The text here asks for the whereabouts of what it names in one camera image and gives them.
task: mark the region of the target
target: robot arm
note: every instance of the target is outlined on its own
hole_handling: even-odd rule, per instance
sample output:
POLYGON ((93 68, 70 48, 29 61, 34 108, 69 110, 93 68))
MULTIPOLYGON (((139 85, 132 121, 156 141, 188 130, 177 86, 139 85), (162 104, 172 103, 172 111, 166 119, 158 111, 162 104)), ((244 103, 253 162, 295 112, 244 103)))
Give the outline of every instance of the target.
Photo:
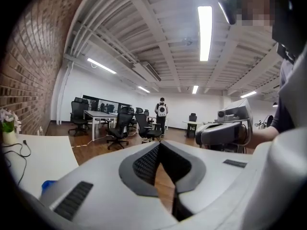
POLYGON ((239 130, 247 122, 247 133, 244 144, 252 136, 252 114, 247 99, 231 103, 225 109, 218 111, 217 119, 211 124, 206 124, 196 130, 196 143, 198 145, 237 144, 239 130))

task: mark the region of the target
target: air conditioner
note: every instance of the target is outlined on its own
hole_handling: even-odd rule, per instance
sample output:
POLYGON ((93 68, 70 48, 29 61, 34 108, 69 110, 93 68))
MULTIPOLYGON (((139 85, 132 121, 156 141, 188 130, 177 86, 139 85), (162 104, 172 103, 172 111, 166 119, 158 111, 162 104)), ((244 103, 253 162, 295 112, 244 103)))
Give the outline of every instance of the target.
POLYGON ((160 82, 161 78, 158 73, 153 69, 153 67, 148 62, 141 62, 133 64, 133 70, 140 74, 148 82, 160 82))

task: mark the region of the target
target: fluorescent light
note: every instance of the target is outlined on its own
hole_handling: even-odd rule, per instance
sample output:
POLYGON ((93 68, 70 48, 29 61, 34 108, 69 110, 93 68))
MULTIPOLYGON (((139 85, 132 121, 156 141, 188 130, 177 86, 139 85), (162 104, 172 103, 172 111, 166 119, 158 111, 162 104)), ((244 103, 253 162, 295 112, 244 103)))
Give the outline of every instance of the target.
POLYGON ((208 61, 212 36, 212 7, 200 6, 197 9, 201 33, 200 61, 208 61))
POLYGON ((110 68, 107 68, 107 67, 101 65, 100 63, 98 63, 97 61, 92 60, 91 58, 88 58, 87 60, 88 60, 89 62, 92 62, 93 64, 95 64, 95 65, 97 65, 97 66, 103 68, 104 70, 107 70, 107 71, 109 71, 109 72, 112 72, 113 74, 116 74, 116 72, 114 72, 114 71, 111 70, 110 68))
POLYGON ((198 90, 198 85, 194 85, 192 94, 196 94, 197 90, 198 90))
POLYGON ((253 91, 253 92, 251 92, 251 93, 242 95, 241 98, 245 98, 245 97, 251 96, 251 95, 253 95, 253 94, 257 94, 257 92, 253 91))
POLYGON ((147 93, 150 93, 148 90, 144 89, 144 88, 141 87, 141 86, 139 86, 138 88, 141 89, 141 90, 144 90, 144 91, 147 92, 147 93))

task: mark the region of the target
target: white wall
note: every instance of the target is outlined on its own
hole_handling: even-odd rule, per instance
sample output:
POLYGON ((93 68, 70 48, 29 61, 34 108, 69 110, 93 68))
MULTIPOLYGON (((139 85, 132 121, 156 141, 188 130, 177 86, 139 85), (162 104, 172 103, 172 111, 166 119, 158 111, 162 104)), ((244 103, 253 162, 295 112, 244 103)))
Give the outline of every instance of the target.
POLYGON ((252 115, 253 115, 253 125, 262 122, 267 117, 267 115, 275 116, 276 107, 273 107, 272 102, 258 101, 258 100, 248 100, 252 115))
POLYGON ((75 67, 67 80, 64 92, 61 110, 62 121, 70 121, 71 102, 75 97, 82 98, 83 95, 131 104, 133 108, 138 106, 141 97, 140 94, 119 81, 111 82, 75 67))
POLYGON ((148 109, 150 116, 155 116, 154 109, 160 98, 165 98, 168 106, 169 126, 175 128, 187 128, 187 124, 182 121, 188 121, 191 113, 196 113, 197 121, 214 121, 217 111, 221 107, 222 96, 217 95, 192 95, 192 94, 156 94, 151 93, 141 98, 139 102, 143 110, 148 109))
MULTIPOLYGON (((154 108, 156 104, 160 102, 161 97, 164 97, 169 109, 167 115, 169 126, 183 129, 187 127, 187 124, 182 121, 188 121, 191 113, 196 113, 199 122, 214 121, 217 118, 217 111, 234 101, 228 96, 185 93, 150 93, 143 96, 119 81, 111 82, 75 67, 68 78, 64 92, 61 111, 62 121, 70 121, 71 102, 75 97, 82 98, 83 95, 131 104, 134 109, 136 107, 143 110, 148 109, 149 114, 153 116, 155 116, 154 108)), ((248 101, 252 109, 254 123, 258 123, 259 120, 263 121, 267 115, 275 114, 276 108, 272 107, 271 102, 253 99, 248 101)))

